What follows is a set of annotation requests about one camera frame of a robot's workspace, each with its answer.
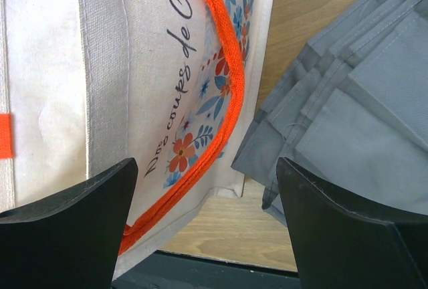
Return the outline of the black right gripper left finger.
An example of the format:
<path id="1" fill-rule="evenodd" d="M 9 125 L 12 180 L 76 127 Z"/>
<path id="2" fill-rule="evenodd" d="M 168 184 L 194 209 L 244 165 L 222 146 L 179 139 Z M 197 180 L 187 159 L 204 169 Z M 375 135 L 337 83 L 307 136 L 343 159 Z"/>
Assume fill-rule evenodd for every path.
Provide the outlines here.
<path id="1" fill-rule="evenodd" d="M 2 288 L 109 288 L 138 166 L 104 172 L 1 213 Z"/>

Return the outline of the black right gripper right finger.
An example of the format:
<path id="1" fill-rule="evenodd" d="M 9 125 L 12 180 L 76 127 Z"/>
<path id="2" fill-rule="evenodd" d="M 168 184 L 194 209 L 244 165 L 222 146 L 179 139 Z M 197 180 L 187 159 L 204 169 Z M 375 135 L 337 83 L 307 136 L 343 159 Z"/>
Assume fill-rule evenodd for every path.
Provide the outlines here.
<path id="1" fill-rule="evenodd" d="M 427 216 L 361 197 L 287 158 L 276 174 L 303 288 L 427 287 Z"/>

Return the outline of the beige canvas tote bag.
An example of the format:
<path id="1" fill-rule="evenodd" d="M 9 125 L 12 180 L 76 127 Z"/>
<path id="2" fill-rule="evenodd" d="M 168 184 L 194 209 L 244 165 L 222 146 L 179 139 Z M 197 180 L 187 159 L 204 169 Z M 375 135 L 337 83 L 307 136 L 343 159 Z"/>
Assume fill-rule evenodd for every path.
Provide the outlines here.
<path id="1" fill-rule="evenodd" d="M 1 0 L 1 213 L 133 158 L 115 280 L 241 196 L 272 5 Z"/>

